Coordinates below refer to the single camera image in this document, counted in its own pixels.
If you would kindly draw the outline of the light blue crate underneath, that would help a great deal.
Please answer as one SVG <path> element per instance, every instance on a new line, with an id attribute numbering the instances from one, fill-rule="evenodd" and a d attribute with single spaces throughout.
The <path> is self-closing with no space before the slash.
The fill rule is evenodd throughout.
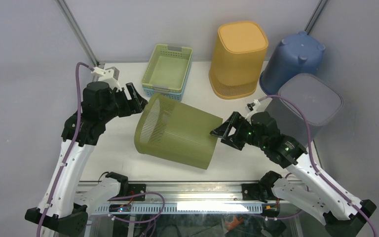
<path id="1" fill-rule="evenodd" d="M 186 88 L 186 85 L 187 85 L 187 82 L 188 82 L 188 77 L 189 77 L 189 74 L 190 74 L 191 67 L 192 67 L 192 63 L 189 64 L 189 68 L 188 68 L 188 70 L 186 72 L 186 76 L 185 76 L 185 79 L 184 79 L 184 84 L 183 84 L 183 88 L 182 88 L 181 92 L 156 91 L 156 90 L 154 90 L 152 88 L 143 87 L 144 92 L 149 97 L 153 96 L 155 93 L 160 93 L 160 94 L 166 96 L 167 98 L 174 99 L 174 100 L 177 100 L 177 101 L 181 102 L 182 98 L 183 98 L 183 94 L 184 94 L 185 88 Z"/>

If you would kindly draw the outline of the olive green mesh basket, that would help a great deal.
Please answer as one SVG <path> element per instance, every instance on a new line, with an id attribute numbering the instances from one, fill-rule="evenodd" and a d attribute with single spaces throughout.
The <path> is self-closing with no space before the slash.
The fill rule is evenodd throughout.
<path id="1" fill-rule="evenodd" d="M 174 99 L 154 94 L 137 124 L 138 153 L 206 170 L 217 138 L 210 132 L 223 119 Z"/>

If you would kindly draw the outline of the light green shallow crate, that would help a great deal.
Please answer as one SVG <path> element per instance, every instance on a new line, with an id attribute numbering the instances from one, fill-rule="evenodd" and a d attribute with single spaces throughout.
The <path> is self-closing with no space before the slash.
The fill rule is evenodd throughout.
<path id="1" fill-rule="evenodd" d="M 193 49 L 157 44 L 141 80 L 144 89 L 180 93 L 190 71 Z"/>

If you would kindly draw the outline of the grey mesh basket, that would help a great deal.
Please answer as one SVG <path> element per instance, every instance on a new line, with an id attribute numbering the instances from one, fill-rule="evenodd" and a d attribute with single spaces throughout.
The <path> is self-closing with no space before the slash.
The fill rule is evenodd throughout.
<path id="1" fill-rule="evenodd" d="M 312 74 L 294 76 L 279 89 L 277 95 L 295 105 L 272 98 L 265 111 L 276 120 L 282 134 L 295 138 L 304 147 L 308 147 L 307 130 L 295 107 L 305 115 L 312 139 L 343 107 L 341 95 Z"/>

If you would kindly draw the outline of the orange mesh basket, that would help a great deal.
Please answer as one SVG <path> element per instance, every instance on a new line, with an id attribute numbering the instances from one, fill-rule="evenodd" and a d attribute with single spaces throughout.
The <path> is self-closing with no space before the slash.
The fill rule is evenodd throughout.
<path id="1" fill-rule="evenodd" d="M 268 39 L 258 23 L 239 21 L 221 25 L 209 70 L 213 92 L 225 100 L 252 95 L 267 48 Z"/>

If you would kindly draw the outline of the blue plastic bucket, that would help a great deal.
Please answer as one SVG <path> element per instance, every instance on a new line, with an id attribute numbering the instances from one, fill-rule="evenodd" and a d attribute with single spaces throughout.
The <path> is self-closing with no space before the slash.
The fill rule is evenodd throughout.
<path id="1" fill-rule="evenodd" d="M 274 95 L 297 74 L 315 75 L 325 51 L 325 45 L 305 31 L 286 36 L 279 42 L 260 75 L 261 89 L 266 95 Z"/>

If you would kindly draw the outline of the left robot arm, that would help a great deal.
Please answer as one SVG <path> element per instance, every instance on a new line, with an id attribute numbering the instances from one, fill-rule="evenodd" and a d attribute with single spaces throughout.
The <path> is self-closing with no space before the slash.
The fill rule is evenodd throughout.
<path id="1" fill-rule="evenodd" d="M 82 91 L 81 108 L 70 116 L 62 131 L 60 157 L 50 184 L 37 207 L 26 211 L 25 220 L 70 237 L 85 229 L 88 217 L 111 198 L 124 200 L 128 178 L 110 172 L 101 184 L 75 197 L 85 165 L 106 124 L 115 117 L 139 114 L 147 104 L 133 83 L 110 87 L 107 82 L 89 83 Z"/>

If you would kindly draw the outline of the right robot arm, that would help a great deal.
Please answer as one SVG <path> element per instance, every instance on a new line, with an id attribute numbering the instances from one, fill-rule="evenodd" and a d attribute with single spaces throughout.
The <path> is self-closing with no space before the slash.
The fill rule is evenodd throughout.
<path id="1" fill-rule="evenodd" d="M 377 208 L 371 200 L 361 200 L 342 188 L 313 162 L 302 144 L 280 132 L 276 120 L 267 112 L 255 113 L 249 119 L 233 112 L 210 134 L 238 150 L 246 144 L 255 146 L 272 162 L 301 179 L 311 188 L 310 192 L 269 171 L 259 180 L 254 197 L 262 202 L 273 198 L 289 201 L 318 220 L 332 237 L 357 236 Z"/>

